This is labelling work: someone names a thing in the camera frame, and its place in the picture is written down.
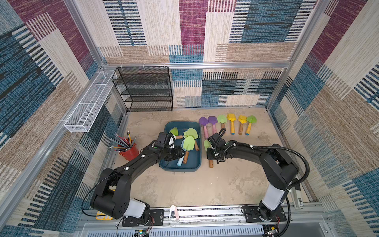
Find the green shovel yellow handle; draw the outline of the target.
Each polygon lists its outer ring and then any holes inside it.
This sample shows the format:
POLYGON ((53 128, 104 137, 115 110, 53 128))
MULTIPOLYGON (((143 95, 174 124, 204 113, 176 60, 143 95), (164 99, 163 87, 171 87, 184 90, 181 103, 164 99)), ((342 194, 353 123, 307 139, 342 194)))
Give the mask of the green shovel yellow handle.
POLYGON ((257 122, 257 119, 256 119, 255 116, 248 116, 248 117, 247 117, 247 122, 248 122, 248 127, 247 127, 247 129, 246 129, 245 134, 246 134, 246 135, 250 135, 251 128, 252 128, 252 124, 256 123, 256 122, 257 122))

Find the red pencil holder cup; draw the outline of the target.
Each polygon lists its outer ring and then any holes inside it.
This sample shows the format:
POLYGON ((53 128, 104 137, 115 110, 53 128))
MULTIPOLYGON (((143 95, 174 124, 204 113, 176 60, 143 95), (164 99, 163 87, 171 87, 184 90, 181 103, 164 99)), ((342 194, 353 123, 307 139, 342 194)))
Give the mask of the red pencil holder cup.
POLYGON ((114 134, 115 139, 111 139, 110 149, 118 152, 119 155, 123 156, 127 161, 131 161, 140 154, 136 140, 137 137, 131 138, 130 132, 127 131, 127 137, 122 137, 117 133, 114 134))

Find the white mesh wall basket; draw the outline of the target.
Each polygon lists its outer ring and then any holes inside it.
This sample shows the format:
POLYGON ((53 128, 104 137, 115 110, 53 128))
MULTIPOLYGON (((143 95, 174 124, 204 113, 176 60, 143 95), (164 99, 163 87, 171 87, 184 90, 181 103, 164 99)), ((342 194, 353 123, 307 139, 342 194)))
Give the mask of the white mesh wall basket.
POLYGON ((114 71, 101 71, 85 92, 64 126, 70 133, 87 133, 93 126, 113 87, 114 71))

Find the teal plastic storage box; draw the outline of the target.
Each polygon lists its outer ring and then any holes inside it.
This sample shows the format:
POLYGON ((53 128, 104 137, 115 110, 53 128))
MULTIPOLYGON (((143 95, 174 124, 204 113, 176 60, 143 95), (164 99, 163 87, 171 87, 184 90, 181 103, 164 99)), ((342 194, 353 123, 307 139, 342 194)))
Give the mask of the teal plastic storage box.
POLYGON ((198 138, 195 140, 198 144, 199 151, 195 149, 189 151, 189 157, 186 164, 177 166, 179 159, 174 161, 165 161, 161 160, 159 162, 159 167, 164 171, 169 172, 195 172, 201 166, 201 128, 198 122, 194 121, 170 121, 165 125, 164 131, 169 132, 173 128, 178 128, 179 135, 183 135, 184 131, 187 131, 189 128, 194 128, 198 134, 198 138))

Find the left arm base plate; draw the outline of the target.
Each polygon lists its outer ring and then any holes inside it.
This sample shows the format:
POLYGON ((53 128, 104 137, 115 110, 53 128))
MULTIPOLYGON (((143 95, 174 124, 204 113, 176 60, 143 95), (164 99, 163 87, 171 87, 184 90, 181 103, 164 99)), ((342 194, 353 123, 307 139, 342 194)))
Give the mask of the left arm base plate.
POLYGON ((140 218, 127 217, 122 220, 122 227, 149 227, 162 226, 164 221, 164 209, 150 209, 145 211, 140 218))

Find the purple shovel pink handle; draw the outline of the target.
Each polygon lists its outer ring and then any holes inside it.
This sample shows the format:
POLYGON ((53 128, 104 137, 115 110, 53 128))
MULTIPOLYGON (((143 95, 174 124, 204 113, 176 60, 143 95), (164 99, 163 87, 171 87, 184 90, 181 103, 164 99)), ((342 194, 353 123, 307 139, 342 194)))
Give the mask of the purple shovel pink handle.
POLYGON ((217 128, 216 128, 216 124, 218 123, 218 119, 216 116, 209 116, 208 117, 208 121, 210 124, 212 124, 212 130, 213 130, 213 133, 217 133, 217 128))
POLYGON ((207 125, 209 124, 209 120, 206 117, 201 117, 199 119, 199 124, 203 126, 204 137, 207 139, 209 137, 207 125))

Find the yellow shovel wooden handle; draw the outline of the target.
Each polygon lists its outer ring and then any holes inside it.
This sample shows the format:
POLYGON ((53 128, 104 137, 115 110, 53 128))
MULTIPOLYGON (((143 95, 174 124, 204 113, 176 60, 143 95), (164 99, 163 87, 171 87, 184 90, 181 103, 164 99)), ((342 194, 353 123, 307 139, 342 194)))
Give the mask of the yellow shovel wooden handle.
POLYGON ((247 117, 246 117, 246 116, 243 116, 243 115, 240 115, 240 116, 238 117, 238 121, 240 122, 240 126, 239 126, 238 134, 239 134, 239 135, 242 135, 242 134, 243 134, 244 124, 247 123, 247 117))

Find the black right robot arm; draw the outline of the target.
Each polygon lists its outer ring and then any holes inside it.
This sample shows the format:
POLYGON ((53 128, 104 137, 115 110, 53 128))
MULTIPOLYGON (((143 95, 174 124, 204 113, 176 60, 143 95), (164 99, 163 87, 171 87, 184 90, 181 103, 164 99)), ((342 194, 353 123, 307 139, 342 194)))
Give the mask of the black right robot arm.
POLYGON ((211 144, 211 149, 207 150, 208 160, 220 163, 225 162, 226 159, 237 158, 262 166, 269 181, 266 194, 258 206, 259 218, 264 222, 269 222, 276 216, 279 206, 290 190, 303 183, 310 174, 310 165, 302 154, 278 144, 253 146, 234 140, 229 142, 225 142, 223 139, 216 141, 208 138, 207 140, 211 144), (296 176, 300 168, 289 153, 298 156, 305 165, 305 173, 299 180, 296 180, 296 176))

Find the green shovel wooden handle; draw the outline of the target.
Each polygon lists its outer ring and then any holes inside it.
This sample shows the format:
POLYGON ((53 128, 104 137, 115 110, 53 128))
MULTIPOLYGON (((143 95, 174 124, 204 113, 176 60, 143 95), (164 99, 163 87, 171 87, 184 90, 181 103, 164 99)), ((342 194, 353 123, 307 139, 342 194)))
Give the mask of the green shovel wooden handle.
POLYGON ((227 117, 225 115, 217 116, 218 123, 221 124, 221 129, 226 127, 226 123, 228 122, 227 117))

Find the yellow calculator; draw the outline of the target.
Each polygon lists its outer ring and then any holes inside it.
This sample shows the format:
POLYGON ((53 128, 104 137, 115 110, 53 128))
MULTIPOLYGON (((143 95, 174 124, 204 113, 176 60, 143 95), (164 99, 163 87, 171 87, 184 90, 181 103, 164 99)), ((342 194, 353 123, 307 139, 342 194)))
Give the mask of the yellow calculator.
POLYGON ((113 220, 112 217, 105 215, 104 213, 99 212, 99 211, 96 213, 95 218, 96 218, 96 220, 105 220, 105 221, 113 220))

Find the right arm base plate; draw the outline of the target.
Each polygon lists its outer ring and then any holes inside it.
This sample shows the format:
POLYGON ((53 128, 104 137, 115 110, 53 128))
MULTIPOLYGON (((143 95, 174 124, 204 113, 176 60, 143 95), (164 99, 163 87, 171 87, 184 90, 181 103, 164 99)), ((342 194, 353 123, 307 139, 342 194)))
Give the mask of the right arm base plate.
POLYGON ((287 216, 282 206, 279 206, 276 210, 270 210, 264 206, 244 205, 241 211, 247 223, 277 222, 277 217, 281 222, 287 221, 287 216))

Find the white black stapler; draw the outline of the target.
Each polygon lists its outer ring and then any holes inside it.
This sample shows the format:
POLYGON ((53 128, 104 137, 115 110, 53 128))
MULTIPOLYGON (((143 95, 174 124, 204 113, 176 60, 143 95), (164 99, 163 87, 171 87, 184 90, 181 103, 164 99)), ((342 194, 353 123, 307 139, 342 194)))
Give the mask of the white black stapler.
POLYGON ((292 199, 293 199, 295 209, 304 208, 300 184, 297 184, 292 188, 292 199))

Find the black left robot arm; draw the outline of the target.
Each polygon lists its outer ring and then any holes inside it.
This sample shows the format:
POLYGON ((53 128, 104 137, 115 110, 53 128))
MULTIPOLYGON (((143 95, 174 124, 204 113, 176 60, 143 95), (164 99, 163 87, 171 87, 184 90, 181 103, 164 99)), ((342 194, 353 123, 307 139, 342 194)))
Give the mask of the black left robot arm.
POLYGON ((136 178, 160 160, 176 160, 184 154, 184 149, 178 145, 173 148, 147 146, 137 158, 125 165, 103 170, 90 206, 115 219, 122 217, 129 206, 131 185, 136 178))

